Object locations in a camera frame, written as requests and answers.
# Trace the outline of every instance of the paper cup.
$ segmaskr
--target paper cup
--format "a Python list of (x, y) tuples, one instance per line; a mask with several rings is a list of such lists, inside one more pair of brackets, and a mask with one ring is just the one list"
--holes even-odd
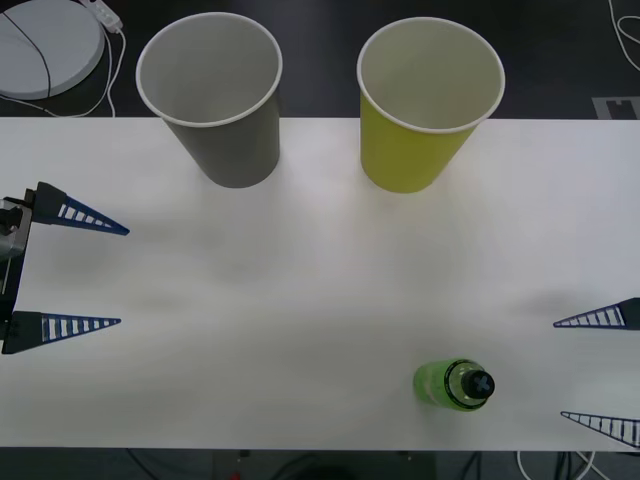
[(378, 186), (422, 190), (498, 107), (505, 76), (480, 35), (409, 18), (378, 30), (358, 58), (360, 159)]
[(225, 187), (255, 185), (278, 163), (281, 76), (275, 38), (230, 13), (203, 13), (165, 27), (136, 68), (144, 103)]

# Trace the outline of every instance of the cup rim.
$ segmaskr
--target cup rim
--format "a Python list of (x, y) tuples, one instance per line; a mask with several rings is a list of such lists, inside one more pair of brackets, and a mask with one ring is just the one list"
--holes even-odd
[[(425, 22), (425, 23), (433, 22), (433, 23), (446, 23), (448, 25), (452, 25), (452, 26), (454, 26), (454, 27), (456, 27), (458, 29), (461, 29), (461, 30), (464, 30), (465, 32), (470, 33), (477, 40), (479, 40), (489, 50), (489, 52), (493, 55), (494, 59), (496, 60), (497, 65), (499, 67), (499, 70), (500, 70), (500, 90), (499, 90), (498, 95), (496, 97), (496, 101), (493, 103), (493, 105), (483, 115), (481, 115), (477, 119), (473, 120), (472, 122), (469, 122), (469, 123), (467, 123), (465, 125), (461, 125), (459, 127), (453, 127), (453, 128), (418, 127), (416, 125), (412, 125), (410, 123), (404, 122), (404, 121), (394, 117), (393, 115), (387, 113), (382, 107), (380, 107), (380, 105), (378, 105), (373, 100), (373, 98), (371, 97), (371, 95), (367, 91), (367, 88), (364, 85), (364, 80), (362, 79), (362, 61), (364, 59), (364, 55), (366, 54), (367, 49), (369, 48), (371, 43), (376, 38), (378, 38), (379, 35), (381, 35), (385, 31), (390, 30), (392, 28), (395, 28), (395, 27), (397, 27), (399, 25), (402, 25), (402, 24), (405, 24), (405, 23), (412, 23), (412, 22)], [(409, 130), (413, 130), (415, 132), (421, 132), (421, 133), (433, 133), (433, 134), (442, 135), (442, 134), (463, 132), (465, 130), (468, 130), (470, 128), (473, 128), (473, 127), (477, 126), (480, 122), (482, 122), (483, 120), (486, 120), (487, 118), (489, 118), (491, 116), (491, 114), (496, 111), (496, 109), (498, 108), (498, 105), (500, 105), (500, 102), (502, 101), (502, 97), (504, 95), (504, 89), (505, 89), (504, 66), (502, 65), (502, 61), (500, 60), (500, 57), (496, 53), (495, 49), (491, 46), (491, 44), (489, 42), (487, 42), (479, 33), (474, 32), (469, 27), (465, 27), (464, 25), (461, 25), (460, 23), (452, 22), (451, 20), (445, 20), (444, 18), (436, 18), (436, 17), (405, 18), (403, 20), (398, 20), (396, 22), (390, 23), (389, 25), (385, 25), (384, 27), (382, 27), (380, 30), (378, 30), (376, 33), (374, 33), (371, 37), (369, 37), (369, 39), (366, 41), (366, 43), (362, 47), (362, 50), (360, 50), (360, 55), (358, 56), (358, 64), (357, 64), (357, 72), (356, 73), (357, 73), (357, 76), (358, 76), (358, 84), (360, 85), (360, 91), (362, 92), (364, 97), (367, 99), (367, 101), (373, 106), (373, 108), (376, 109), (376, 111), (380, 115), (385, 117), (387, 120), (392, 121), (396, 125), (399, 125), (399, 126), (401, 126), (403, 128), (407, 128)]]
[[(260, 101), (258, 101), (255, 105), (253, 105), (251, 108), (245, 110), (244, 112), (239, 113), (238, 115), (234, 115), (233, 117), (229, 117), (229, 118), (225, 118), (223, 120), (218, 120), (215, 122), (189, 122), (186, 120), (179, 120), (177, 118), (174, 118), (170, 115), (167, 115), (166, 113), (160, 111), (158, 108), (155, 107), (155, 105), (153, 105), (153, 103), (151, 103), (151, 101), (147, 98), (147, 95), (144, 92), (144, 89), (142, 88), (142, 82), (140, 79), (140, 72), (142, 70), (142, 63), (147, 55), (147, 52), (149, 51), (149, 48), (153, 46), (153, 44), (157, 41), (157, 39), (163, 35), (164, 33), (168, 32), (169, 30), (172, 30), (174, 28), (176, 28), (178, 25), (182, 24), (182, 23), (186, 23), (189, 22), (191, 20), (194, 20), (196, 18), (201, 18), (201, 17), (229, 17), (229, 18), (235, 18), (238, 20), (241, 20), (243, 22), (246, 22), (254, 27), (257, 27), (260, 31), (262, 31), (262, 33), (264, 33), (267, 38), (269, 40), (271, 40), (271, 43), (273, 44), (273, 46), (276, 49), (276, 56), (278, 57), (278, 71), (276, 72), (276, 77), (273, 81), (273, 85), (271, 85), (271, 87), (269, 88), (269, 90), (267, 91), (267, 93), (265, 94), (264, 97), (262, 97), (262, 99), (260, 99)], [(140, 53), (140, 56), (138, 57), (138, 63), (136, 65), (136, 87), (138, 89), (138, 93), (140, 94), (140, 97), (142, 98), (142, 101), (144, 102), (144, 104), (149, 108), (149, 110), (151, 110), (153, 113), (155, 113), (156, 115), (158, 115), (160, 118), (162, 118), (163, 120), (176, 124), (176, 125), (181, 125), (183, 127), (191, 127), (191, 128), (210, 128), (210, 127), (219, 127), (221, 125), (227, 125), (229, 123), (233, 123), (233, 122), (237, 122), (238, 120), (242, 120), (245, 117), (248, 117), (249, 115), (251, 115), (253, 112), (255, 112), (256, 110), (258, 110), (260, 107), (262, 107), (268, 100), (269, 98), (271, 98), (271, 96), (273, 95), (273, 93), (275, 92), (276, 88), (278, 88), (278, 85), (280, 84), (280, 79), (282, 77), (282, 68), (283, 68), (283, 61), (282, 61), (282, 51), (280, 50), (280, 45), (278, 45), (278, 42), (276, 41), (275, 37), (273, 36), (273, 34), (267, 30), (263, 25), (261, 25), (260, 23), (256, 22), (255, 20), (245, 17), (243, 15), (237, 15), (235, 13), (228, 13), (228, 12), (205, 12), (205, 13), (199, 13), (197, 15), (189, 15), (188, 17), (184, 17), (181, 18), (180, 20), (176, 20), (175, 22), (170, 23), (169, 25), (167, 25), (166, 27), (164, 27), (162, 30), (160, 30), (158, 33), (156, 33), (151, 40), (149, 40), (147, 42), (147, 44), (145, 45), (144, 49), (142, 50), (142, 53)]]

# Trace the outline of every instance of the dark floor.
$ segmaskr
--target dark floor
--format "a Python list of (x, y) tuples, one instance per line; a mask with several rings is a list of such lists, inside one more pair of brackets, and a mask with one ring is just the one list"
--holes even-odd
[[(0, 0), (0, 11), (24, 0)], [(284, 117), (358, 117), (356, 62), (365, 41), (396, 20), (431, 16), (453, 20), (484, 36), (505, 67), (507, 87), (496, 118), (595, 119), (592, 98), (639, 97), (640, 72), (625, 59), (607, 0), (106, 0), (120, 16), (128, 47), (113, 87), (118, 116), (151, 116), (134, 73), (145, 44), (163, 27), (188, 15), (226, 11), (250, 17), (280, 44)], [(637, 0), (613, 0), (616, 18), (640, 15)], [(624, 28), (640, 37), (640, 22)], [(111, 35), (114, 54), (121, 39)], [(640, 45), (625, 40), (640, 62)], [(88, 110), (102, 94), (107, 55), (78, 86), (36, 102), (59, 115)], [(108, 116), (106, 102), (92, 116)], [(46, 116), (0, 101), (0, 116)], [(614, 119), (633, 119), (631, 104)]]
[[(238, 463), (238, 452), (206, 450), (135, 450), (140, 462), (159, 480), (227, 480), (239, 471), (242, 480), (271, 480), (277, 470), (304, 452), (251, 452)], [(390, 452), (318, 452), (317, 458), (305, 458), (283, 472), (279, 480), (296, 477), (306, 465), (342, 466), (352, 477), (321, 477), (322, 480), (354, 478), (361, 480), (478, 480), (477, 463), (463, 477), (469, 452), (414, 453)], [(533, 480), (553, 479), (556, 453), (524, 453), (523, 464)], [(572, 456), (574, 471), (583, 463)], [(640, 457), (599, 453), (594, 464), (611, 480), (640, 478)], [(487, 480), (521, 479), (512, 452), (484, 452), (481, 478)], [(566, 470), (560, 478), (566, 477)], [(152, 480), (122, 449), (0, 449), (0, 478), (3, 480)], [(584, 480), (598, 477), (591, 471)]]

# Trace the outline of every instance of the gray paper cup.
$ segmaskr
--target gray paper cup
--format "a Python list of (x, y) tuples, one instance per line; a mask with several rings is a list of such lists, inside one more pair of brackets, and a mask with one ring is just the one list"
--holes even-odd
[(136, 84), (214, 182), (249, 187), (280, 157), (276, 88), (282, 53), (253, 20), (203, 13), (178, 20), (144, 48)]

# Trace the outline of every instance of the white table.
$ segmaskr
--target white table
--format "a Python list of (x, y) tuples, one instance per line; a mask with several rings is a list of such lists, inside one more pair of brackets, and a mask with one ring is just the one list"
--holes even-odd
[[(0, 194), (39, 180), (131, 229), (34, 226), (17, 308), (121, 325), (0, 357), (0, 446), (625, 450), (640, 334), (557, 330), (640, 294), (640, 123), (483, 124), (418, 194), (355, 119), (283, 119), (262, 184), (218, 187), (156, 119), (2, 119)], [(420, 364), (494, 376), (420, 405)]]

